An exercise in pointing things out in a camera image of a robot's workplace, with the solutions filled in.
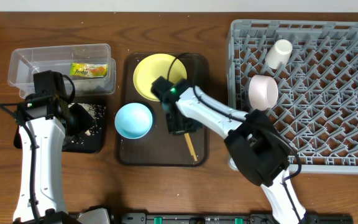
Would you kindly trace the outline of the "rice food scraps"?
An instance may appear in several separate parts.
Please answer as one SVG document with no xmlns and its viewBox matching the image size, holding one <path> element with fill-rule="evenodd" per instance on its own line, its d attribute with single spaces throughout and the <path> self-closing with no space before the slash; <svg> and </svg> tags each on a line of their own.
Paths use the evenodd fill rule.
<svg viewBox="0 0 358 224">
<path fill-rule="evenodd" d="M 76 136 L 66 135 L 62 151 L 79 153 L 96 153 L 104 144 L 107 108 L 104 104 L 80 104 L 93 118 L 94 126 Z"/>
</svg>

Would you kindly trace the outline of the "light blue bowl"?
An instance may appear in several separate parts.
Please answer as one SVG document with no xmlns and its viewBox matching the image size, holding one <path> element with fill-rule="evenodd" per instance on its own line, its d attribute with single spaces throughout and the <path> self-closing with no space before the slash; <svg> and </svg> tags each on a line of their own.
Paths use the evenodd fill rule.
<svg viewBox="0 0 358 224">
<path fill-rule="evenodd" d="M 153 115 L 151 110 L 141 103 L 124 105 L 116 113 L 114 125 L 116 131 L 124 138 L 139 139 L 151 129 Z"/>
</svg>

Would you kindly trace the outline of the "green snack wrapper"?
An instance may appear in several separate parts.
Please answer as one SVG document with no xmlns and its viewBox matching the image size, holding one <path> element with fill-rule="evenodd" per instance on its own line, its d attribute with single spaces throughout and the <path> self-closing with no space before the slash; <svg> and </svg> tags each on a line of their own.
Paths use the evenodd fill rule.
<svg viewBox="0 0 358 224">
<path fill-rule="evenodd" d="M 70 67 L 70 76 L 97 78 L 104 77 L 107 74 L 107 71 L 107 64 L 72 63 Z"/>
</svg>

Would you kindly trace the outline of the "pink white bowl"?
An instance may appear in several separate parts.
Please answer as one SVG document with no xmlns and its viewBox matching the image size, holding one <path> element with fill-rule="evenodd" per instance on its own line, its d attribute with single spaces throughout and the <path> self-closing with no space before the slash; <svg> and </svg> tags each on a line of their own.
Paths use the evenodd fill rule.
<svg viewBox="0 0 358 224">
<path fill-rule="evenodd" d="M 264 111 L 273 108 L 278 100 L 278 86 L 272 77 L 254 75 L 249 82 L 249 102 L 252 109 Z"/>
</svg>

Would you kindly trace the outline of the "small white cup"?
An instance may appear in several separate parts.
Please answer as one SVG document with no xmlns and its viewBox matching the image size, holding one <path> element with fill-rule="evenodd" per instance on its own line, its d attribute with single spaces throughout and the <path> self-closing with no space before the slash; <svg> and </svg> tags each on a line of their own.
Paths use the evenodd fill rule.
<svg viewBox="0 0 358 224">
<path fill-rule="evenodd" d="M 276 41 L 265 56 L 265 64 L 274 70 L 278 69 L 281 65 L 286 65 L 292 50 L 293 46 L 290 41 L 285 39 Z"/>
</svg>

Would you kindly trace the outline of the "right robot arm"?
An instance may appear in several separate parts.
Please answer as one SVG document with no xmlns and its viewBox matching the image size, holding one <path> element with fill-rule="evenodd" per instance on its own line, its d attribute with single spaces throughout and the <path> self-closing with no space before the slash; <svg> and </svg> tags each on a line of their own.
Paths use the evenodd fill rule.
<svg viewBox="0 0 358 224">
<path fill-rule="evenodd" d="M 296 151 L 286 143 L 262 111 L 230 108 L 206 95 L 186 79 L 177 83 L 158 77 L 151 87 L 165 112 L 170 134 L 195 132 L 206 126 L 224 140 L 237 170 L 262 187 L 278 223 L 301 223 L 306 210 L 297 199 L 288 157 Z"/>
</svg>

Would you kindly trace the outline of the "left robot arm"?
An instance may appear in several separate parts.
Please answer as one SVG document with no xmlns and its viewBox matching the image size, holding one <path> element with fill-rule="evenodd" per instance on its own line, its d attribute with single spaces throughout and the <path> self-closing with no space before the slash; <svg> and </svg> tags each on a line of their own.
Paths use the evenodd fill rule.
<svg viewBox="0 0 358 224">
<path fill-rule="evenodd" d="M 62 149 L 67 136 L 94 126 L 78 103 L 59 95 L 32 95 L 16 111 L 21 117 L 22 169 L 14 223 L 110 223 L 107 208 L 93 207 L 70 215 L 63 198 Z"/>
</svg>

